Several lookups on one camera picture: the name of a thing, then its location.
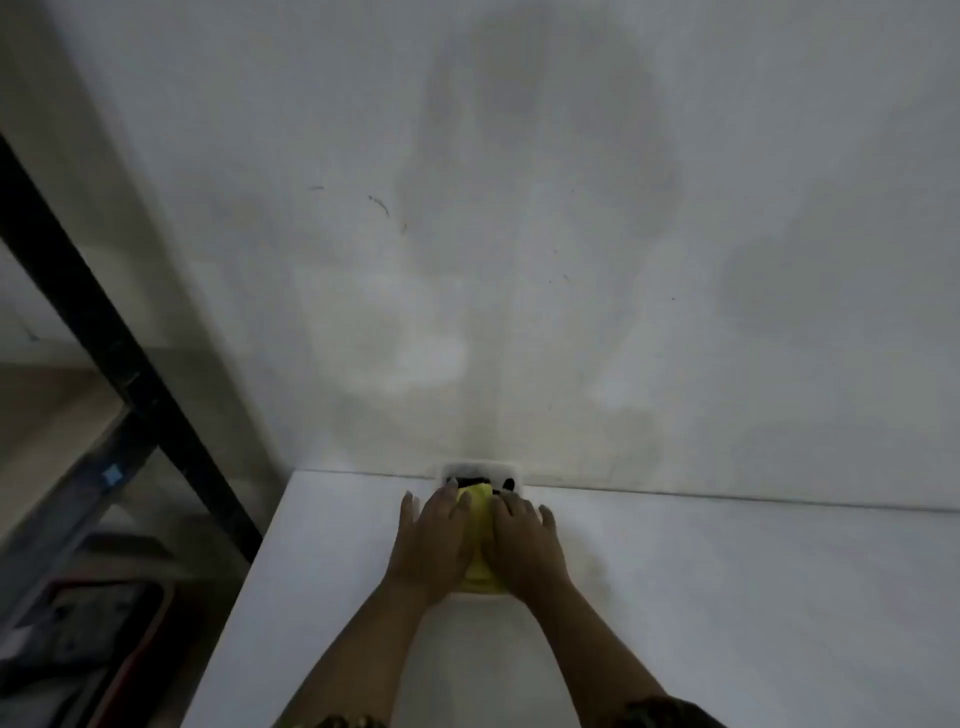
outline white table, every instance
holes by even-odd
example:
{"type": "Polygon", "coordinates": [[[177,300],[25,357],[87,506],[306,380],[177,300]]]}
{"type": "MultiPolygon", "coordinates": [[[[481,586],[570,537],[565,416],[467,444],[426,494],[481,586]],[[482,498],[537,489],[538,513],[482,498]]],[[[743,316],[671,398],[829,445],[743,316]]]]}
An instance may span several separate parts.
{"type": "MultiPolygon", "coordinates": [[[[267,728],[386,565],[404,490],[294,474],[185,728],[267,728]]],[[[528,488],[571,574],[664,686],[731,728],[960,724],[960,518],[528,488]]],[[[394,726],[575,726],[521,605],[424,621],[394,726]]]]}

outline left hand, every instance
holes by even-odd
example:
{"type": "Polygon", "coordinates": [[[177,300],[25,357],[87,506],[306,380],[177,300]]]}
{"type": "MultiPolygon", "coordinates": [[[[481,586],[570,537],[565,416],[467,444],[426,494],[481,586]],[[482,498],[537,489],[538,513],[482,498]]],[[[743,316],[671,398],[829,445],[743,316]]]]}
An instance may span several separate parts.
{"type": "Polygon", "coordinates": [[[400,524],[390,564],[383,577],[387,586],[410,590],[423,606],[436,604],[463,578],[473,555],[468,537],[470,496],[457,500],[457,486],[444,485],[414,518],[410,493],[400,503],[400,524]]]}

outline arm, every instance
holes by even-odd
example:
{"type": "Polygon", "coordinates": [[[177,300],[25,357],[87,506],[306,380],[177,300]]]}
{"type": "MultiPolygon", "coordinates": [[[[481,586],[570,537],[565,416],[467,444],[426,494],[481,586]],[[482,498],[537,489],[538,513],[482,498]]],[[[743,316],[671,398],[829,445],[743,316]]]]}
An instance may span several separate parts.
{"type": "Polygon", "coordinates": [[[460,583],[469,564],[469,497],[438,490],[414,518],[413,497],[400,503],[400,523],[387,573],[310,671],[277,723],[313,728],[328,716],[351,724],[390,720],[410,642],[430,605],[460,583]]]}
{"type": "Polygon", "coordinates": [[[540,623],[580,724],[609,725],[629,703],[666,696],[571,583],[550,509],[540,507],[541,523],[529,500],[506,492],[492,506],[493,539],[483,544],[485,558],[540,623]]]}

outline blue sticker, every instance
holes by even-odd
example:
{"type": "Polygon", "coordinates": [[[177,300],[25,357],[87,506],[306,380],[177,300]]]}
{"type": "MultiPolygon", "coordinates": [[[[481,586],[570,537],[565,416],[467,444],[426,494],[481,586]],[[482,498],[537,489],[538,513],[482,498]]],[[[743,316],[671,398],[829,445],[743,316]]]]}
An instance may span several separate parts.
{"type": "Polygon", "coordinates": [[[123,473],[120,472],[120,468],[116,465],[111,465],[109,468],[104,470],[104,480],[107,482],[107,485],[112,488],[114,485],[123,480],[123,473]]]}

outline yellow sponge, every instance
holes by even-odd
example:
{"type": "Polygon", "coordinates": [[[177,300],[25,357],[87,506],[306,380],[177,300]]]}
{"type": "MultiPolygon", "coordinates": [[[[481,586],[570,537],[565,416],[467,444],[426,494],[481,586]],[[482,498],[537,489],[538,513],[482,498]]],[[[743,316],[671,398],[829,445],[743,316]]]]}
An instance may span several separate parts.
{"type": "Polygon", "coordinates": [[[480,550],[480,544],[485,538],[493,535],[493,520],[490,513],[490,499],[493,497],[493,487],[490,483],[477,483],[457,491],[457,500],[470,494],[470,521],[468,537],[472,539],[473,559],[467,567],[464,580],[457,587],[458,592],[471,594],[505,594],[500,581],[493,575],[480,550]]]}

